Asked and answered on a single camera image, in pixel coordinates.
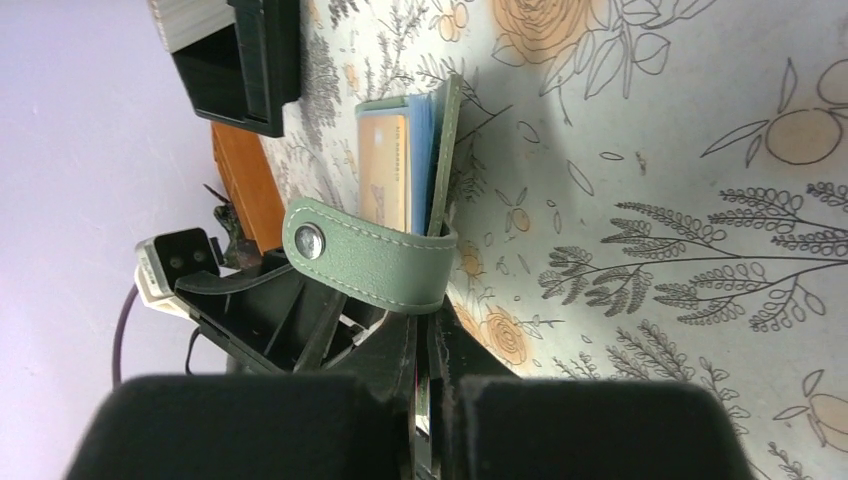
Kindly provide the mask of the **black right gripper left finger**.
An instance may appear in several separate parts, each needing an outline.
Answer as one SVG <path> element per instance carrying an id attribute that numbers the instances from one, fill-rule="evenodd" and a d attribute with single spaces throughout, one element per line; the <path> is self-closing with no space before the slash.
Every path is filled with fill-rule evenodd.
<path id="1" fill-rule="evenodd" d="M 410 479 L 417 325 L 391 315 L 334 368 L 148 376 L 100 406 L 71 479 Z"/>

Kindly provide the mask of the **gold credit card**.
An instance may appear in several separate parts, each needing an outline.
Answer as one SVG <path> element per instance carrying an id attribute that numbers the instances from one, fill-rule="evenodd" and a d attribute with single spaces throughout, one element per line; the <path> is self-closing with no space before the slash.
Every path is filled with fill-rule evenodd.
<path id="1" fill-rule="evenodd" d="M 408 118 L 399 109 L 365 112 L 357 118 L 359 216 L 386 228 L 405 231 Z"/>

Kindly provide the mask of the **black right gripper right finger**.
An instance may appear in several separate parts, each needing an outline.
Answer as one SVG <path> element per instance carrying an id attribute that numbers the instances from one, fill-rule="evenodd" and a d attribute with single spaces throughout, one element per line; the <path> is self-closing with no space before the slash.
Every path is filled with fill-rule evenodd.
<path id="1" fill-rule="evenodd" d="M 444 306 L 427 318 L 438 479 L 749 479 L 730 418 L 679 382 L 522 378 Z"/>

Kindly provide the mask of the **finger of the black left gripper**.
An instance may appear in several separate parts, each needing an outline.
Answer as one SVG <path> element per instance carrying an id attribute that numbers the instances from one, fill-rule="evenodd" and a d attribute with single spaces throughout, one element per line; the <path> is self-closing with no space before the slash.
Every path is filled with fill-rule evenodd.
<path id="1" fill-rule="evenodd" d="M 282 250 L 221 277 L 181 277 L 175 293 L 201 334 L 254 373 L 325 370 L 383 323 L 383 310 L 296 270 Z"/>

